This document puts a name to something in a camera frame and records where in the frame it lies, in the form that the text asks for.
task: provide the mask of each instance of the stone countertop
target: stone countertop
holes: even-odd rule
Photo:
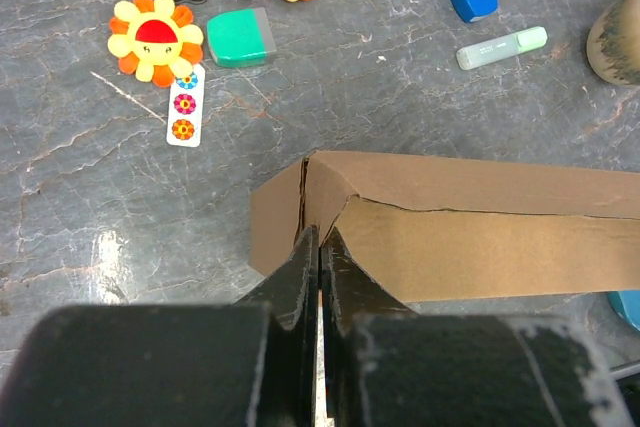
[[[449,0],[208,0],[204,26],[264,6],[277,59],[207,56],[202,144],[165,141],[168,91],[118,72],[118,0],[0,0],[0,379],[34,323],[73,302],[229,302],[247,265],[249,192],[315,149],[640,172],[636,88],[589,69],[584,44],[614,0],[500,0],[464,24]],[[463,72],[455,51],[543,25],[548,45]],[[428,303],[421,312],[561,312],[611,364],[640,335],[602,295]]]

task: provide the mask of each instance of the white label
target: white label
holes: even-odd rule
[[[198,147],[202,134],[204,68],[198,64],[193,73],[176,79],[169,90],[167,142],[180,147]]]

